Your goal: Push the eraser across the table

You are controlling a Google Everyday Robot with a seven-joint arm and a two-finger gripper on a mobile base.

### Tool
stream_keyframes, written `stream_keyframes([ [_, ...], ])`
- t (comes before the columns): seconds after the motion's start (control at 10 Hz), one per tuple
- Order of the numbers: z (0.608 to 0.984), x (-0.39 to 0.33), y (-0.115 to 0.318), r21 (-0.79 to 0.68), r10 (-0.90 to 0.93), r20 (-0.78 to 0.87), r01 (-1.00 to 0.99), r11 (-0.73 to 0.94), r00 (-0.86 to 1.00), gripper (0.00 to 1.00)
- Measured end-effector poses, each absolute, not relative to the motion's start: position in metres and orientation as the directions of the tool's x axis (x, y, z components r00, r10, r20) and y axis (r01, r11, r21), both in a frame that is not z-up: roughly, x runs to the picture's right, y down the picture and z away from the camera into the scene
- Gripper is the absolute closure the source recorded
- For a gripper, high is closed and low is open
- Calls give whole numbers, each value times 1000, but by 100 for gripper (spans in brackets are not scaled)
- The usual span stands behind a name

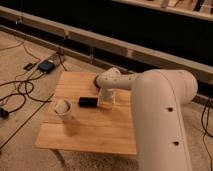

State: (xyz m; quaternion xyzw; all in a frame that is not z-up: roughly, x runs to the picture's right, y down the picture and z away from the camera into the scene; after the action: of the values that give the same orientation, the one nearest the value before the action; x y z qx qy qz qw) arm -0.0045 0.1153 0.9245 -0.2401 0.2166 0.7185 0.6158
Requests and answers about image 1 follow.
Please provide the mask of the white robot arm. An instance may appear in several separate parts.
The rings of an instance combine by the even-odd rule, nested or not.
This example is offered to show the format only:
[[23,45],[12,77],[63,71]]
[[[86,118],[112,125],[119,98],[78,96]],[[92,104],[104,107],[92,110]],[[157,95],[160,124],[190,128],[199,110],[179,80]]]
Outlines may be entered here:
[[95,79],[97,87],[131,92],[131,112],[139,171],[192,171],[181,107],[198,91],[186,70],[152,69],[121,74],[111,68]]

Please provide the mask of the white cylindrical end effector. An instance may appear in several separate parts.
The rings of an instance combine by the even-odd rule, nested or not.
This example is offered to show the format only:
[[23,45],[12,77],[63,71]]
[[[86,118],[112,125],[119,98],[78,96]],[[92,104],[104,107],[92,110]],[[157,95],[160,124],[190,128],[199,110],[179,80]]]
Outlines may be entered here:
[[115,91],[113,89],[101,88],[98,93],[98,106],[104,109],[111,109],[115,104]]

